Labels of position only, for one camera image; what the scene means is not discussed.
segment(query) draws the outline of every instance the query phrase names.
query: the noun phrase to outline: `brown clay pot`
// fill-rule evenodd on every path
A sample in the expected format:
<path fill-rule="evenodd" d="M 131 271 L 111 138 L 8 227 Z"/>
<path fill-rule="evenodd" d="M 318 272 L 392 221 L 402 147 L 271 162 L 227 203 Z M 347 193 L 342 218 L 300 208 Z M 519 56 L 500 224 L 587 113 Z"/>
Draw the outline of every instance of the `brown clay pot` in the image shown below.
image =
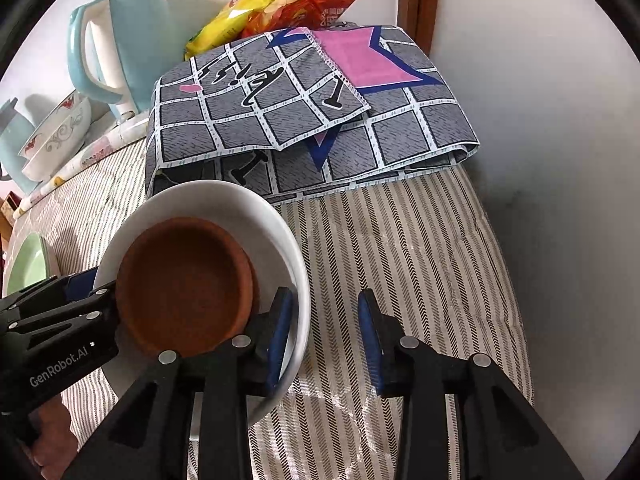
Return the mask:
<path fill-rule="evenodd" d="M 116 279 L 118 312 L 144 353 L 193 356 L 242 333 L 254 279 L 242 247 L 223 228 L 171 218 L 127 250 Z"/>

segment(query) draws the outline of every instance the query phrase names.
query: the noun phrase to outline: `human hand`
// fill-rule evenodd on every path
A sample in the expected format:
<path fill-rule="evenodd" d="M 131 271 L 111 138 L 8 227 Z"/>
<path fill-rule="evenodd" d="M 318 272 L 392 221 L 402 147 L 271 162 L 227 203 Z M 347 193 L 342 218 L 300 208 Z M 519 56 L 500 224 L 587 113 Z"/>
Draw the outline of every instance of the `human hand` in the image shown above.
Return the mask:
<path fill-rule="evenodd" d="M 71 433 L 71 415 L 60 395 L 49 399 L 35 412 L 40 436 L 30 449 L 31 459 L 41 466 L 46 480 L 60 480 L 62 473 L 78 454 L 78 440 Z"/>

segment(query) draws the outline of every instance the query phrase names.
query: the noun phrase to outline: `kettle handle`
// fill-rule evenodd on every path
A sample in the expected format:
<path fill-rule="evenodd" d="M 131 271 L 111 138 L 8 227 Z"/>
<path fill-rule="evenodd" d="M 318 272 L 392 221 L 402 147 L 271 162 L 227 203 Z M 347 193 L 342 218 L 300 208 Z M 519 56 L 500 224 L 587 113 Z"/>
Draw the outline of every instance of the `kettle handle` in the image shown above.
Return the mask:
<path fill-rule="evenodd" d="M 117 104 L 124 95 L 117 88 L 98 81 L 86 62 L 86 28 L 95 16 L 104 11 L 109 0 L 95 0 L 78 7 L 71 13 L 69 36 L 66 44 L 66 63 L 73 85 L 83 94 L 103 103 Z"/>

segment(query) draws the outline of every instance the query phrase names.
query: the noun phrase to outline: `metal screw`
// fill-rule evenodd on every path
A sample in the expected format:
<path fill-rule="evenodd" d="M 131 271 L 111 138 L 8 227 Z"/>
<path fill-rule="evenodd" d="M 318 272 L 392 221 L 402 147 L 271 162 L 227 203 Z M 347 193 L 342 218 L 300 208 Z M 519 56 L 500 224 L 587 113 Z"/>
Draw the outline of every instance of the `metal screw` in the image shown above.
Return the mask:
<path fill-rule="evenodd" d="M 169 365 L 173 363 L 177 358 L 178 354 L 173 350 L 165 350 L 164 352 L 160 352 L 158 361 L 160 361 L 163 365 Z"/>
<path fill-rule="evenodd" d="M 418 348 L 419 344 L 420 344 L 420 341 L 418 341 L 412 335 L 405 335 L 400 338 L 400 346 L 402 348 L 409 348 L 409 349 Z"/>
<path fill-rule="evenodd" d="M 236 348 L 244 348 L 251 344 L 251 338 L 247 335 L 240 334 L 231 340 L 231 344 Z"/>
<path fill-rule="evenodd" d="M 476 354 L 474 355 L 474 364 L 487 368 L 491 364 L 491 358 L 487 354 Z"/>

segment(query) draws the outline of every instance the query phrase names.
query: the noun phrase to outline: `yellow snack bag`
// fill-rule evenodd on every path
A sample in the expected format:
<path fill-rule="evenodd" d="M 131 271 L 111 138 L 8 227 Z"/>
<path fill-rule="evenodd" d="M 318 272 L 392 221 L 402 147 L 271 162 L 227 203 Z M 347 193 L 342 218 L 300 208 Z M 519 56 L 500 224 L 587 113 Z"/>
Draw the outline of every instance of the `yellow snack bag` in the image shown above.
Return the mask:
<path fill-rule="evenodd" d="M 184 59 L 234 40 L 253 11 L 263 10 L 273 0 L 231 0 L 184 47 Z"/>

